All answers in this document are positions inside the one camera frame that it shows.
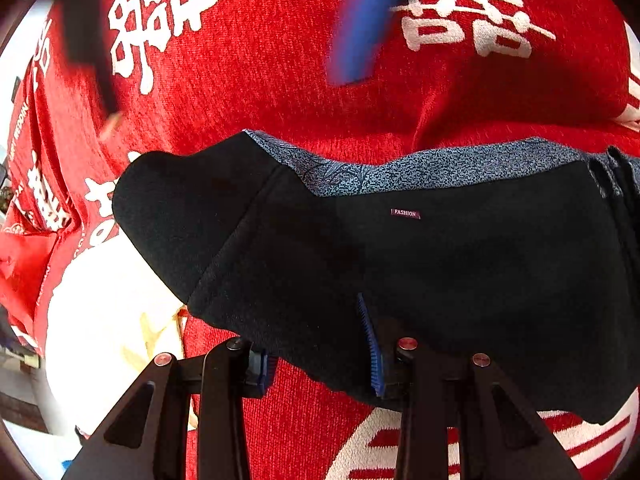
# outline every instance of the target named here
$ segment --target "red knit fabric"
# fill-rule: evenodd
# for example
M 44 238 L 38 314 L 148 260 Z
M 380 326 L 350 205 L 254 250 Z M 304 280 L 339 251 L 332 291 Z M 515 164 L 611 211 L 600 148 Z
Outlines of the red knit fabric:
M 109 190 L 135 152 L 193 153 L 254 128 L 369 164 L 531 136 L 587 151 L 615 144 L 640 155 L 640 49 L 611 0 L 402 2 L 372 77 L 344 88 L 329 86 L 324 73 L 340 0 L 133 0 L 139 14 L 128 1 L 103 0 L 100 16 L 124 112 L 118 129 L 100 133 L 94 74 L 64 59 L 58 6 L 15 101 L 12 181 L 33 229 L 56 243 L 50 254 L 38 249 L 43 255 L 34 261 L 46 268 L 34 265 L 33 283 L 20 286 L 29 289 L 21 292 L 28 304 L 9 307 L 41 351 L 65 267 L 117 232 Z M 184 7 L 197 2 L 199 9 Z M 132 38 L 122 27 L 155 32 Z M 146 42 L 135 44 L 140 38 Z M 10 255 L 17 256 L 0 245 L 0 258 Z M 108 276 L 97 283 L 113 286 Z M 187 354 L 224 337 L 190 320 Z M 582 446 L 574 460 L 586 480 L 602 480 L 626 451 L 634 399 L 626 426 L 602 442 L 577 418 L 556 433 L 567 449 Z M 287 364 L 268 398 L 248 401 L 245 410 L 254 479 L 337 480 L 372 471 L 381 478 L 392 467 L 388 448 L 369 446 L 380 431 L 390 437 L 388 414 L 333 394 Z M 549 423 L 557 417 L 566 419 L 555 415 Z

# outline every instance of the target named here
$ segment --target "black clamp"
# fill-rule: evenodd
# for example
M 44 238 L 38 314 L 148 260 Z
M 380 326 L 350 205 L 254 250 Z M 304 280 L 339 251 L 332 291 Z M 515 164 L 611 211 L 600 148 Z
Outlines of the black clamp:
M 242 398 L 260 399 L 277 358 L 232 338 L 208 354 L 158 354 L 120 398 L 63 480 L 184 478 L 190 400 L 200 394 L 198 478 L 249 480 Z

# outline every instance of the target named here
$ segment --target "white cloth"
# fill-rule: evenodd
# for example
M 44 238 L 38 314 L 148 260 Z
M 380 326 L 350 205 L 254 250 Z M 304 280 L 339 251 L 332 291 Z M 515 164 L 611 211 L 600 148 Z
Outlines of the white cloth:
M 156 354 L 184 357 L 181 307 L 122 231 L 71 261 L 49 305 L 47 380 L 81 430 L 95 431 Z

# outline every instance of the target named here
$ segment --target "garment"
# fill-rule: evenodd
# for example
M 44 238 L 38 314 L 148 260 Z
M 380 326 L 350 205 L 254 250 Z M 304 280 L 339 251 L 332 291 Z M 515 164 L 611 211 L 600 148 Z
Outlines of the garment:
M 439 352 L 491 355 L 537 410 L 603 424 L 640 382 L 640 252 L 607 201 L 620 186 L 590 171 L 606 160 L 532 139 L 371 167 L 243 132 L 141 156 L 113 204 L 192 315 L 334 390 L 393 407 L 370 386 L 362 293 Z

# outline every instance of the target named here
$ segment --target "black object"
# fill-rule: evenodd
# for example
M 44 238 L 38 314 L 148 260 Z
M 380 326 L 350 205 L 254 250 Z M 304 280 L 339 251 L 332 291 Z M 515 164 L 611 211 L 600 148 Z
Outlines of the black object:
M 603 194 L 579 160 L 474 186 L 316 196 L 243 133 L 192 156 L 142 155 L 113 210 L 192 315 L 334 390 L 398 408 L 370 387 L 362 292 L 436 352 L 491 355 L 537 410 L 603 424 L 640 383 L 638 244 L 622 229 L 626 198 Z
M 98 90 L 107 116 L 118 111 L 111 81 L 108 51 L 103 38 L 102 0 L 62 0 L 66 58 L 95 70 Z
M 20 88 L 20 83 L 22 82 L 22 79 L 20 79 L 18 76 L 15 77 L 15 82 L 14 82 L 14 90 L 11 92 L 11 102 L 12 104 L 15 103 L 15 96 L 18 93 L 18 88 Z
M 388 326 L 395 326 L 393 320 Z M 189 398 L 199 392 L 198 478 L 250 480 L 242 398 L 264 395 L 274 364 L 240 338 L 197 358 L 156 356 L 63 479 L 183 478 Z M 447 480 L 448 426 L 460 428 L 461 480 L 580 480 L 559 442 L 495 363 L 479 367 L 419 344 L 412 351 L 396 347 L 389 373 L 401 388 L 387 392 L 404 403 L 396 480 Z
M 205 356 L 156 356 L 84 444 L 64 480 L 184 477 L 192 394 L 200 394 L 198 478 L 249 480 L 242 398 L 260 399 L 276 358 L 240 338 Z
M 536 410 L 489 356 L 437 354 L 391 318 L 378 319 L 376 332 L 382 395 L 403 406 L 396 480 L 449 477 L 447 428 L 458 429 L 461 480 L 580 480 Z

